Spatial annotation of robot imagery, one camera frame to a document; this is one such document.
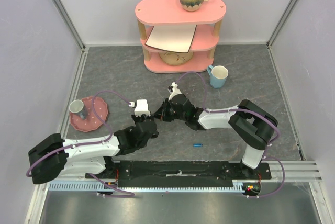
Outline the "black remote control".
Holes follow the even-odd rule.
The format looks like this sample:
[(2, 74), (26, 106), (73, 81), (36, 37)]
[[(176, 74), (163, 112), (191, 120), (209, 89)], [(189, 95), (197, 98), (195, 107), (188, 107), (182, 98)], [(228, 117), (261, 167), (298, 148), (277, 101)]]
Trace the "black remote control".
[(160, 121), (164, 119), (164, 105), (162, 105), (156, 112), (151, 114), (152, 118), (156, 118)]

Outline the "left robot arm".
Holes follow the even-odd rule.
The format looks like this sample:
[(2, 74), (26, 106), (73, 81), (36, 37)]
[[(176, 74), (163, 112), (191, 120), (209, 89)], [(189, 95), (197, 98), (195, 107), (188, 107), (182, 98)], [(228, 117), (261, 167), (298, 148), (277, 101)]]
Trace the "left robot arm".
[(144, 148), (158, 136), (153, 116), (132, 116), (134, 125), (110, 135), (90, 139), (63, 139), (60, 133), (49, 135), (28, 152), (30, 168), (26, 175), (35, 185), (60, 176), (87, 173), (111, 178), (115, 166), (106, 157), (127, 155)]

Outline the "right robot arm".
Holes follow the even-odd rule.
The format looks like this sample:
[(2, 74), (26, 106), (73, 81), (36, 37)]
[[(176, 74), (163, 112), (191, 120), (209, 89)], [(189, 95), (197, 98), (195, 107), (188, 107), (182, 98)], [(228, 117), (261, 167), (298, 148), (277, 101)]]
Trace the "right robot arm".
[(237, 106), (226, 109), (195, 107), (184, 94), (163, 101), (154, 117), (166, 122), (182, 120), (192, 130), (232, 128), (246, 143), (240, 173), (253, 178), (274, 132), (277, 120), (253, 102), (244, 99)]

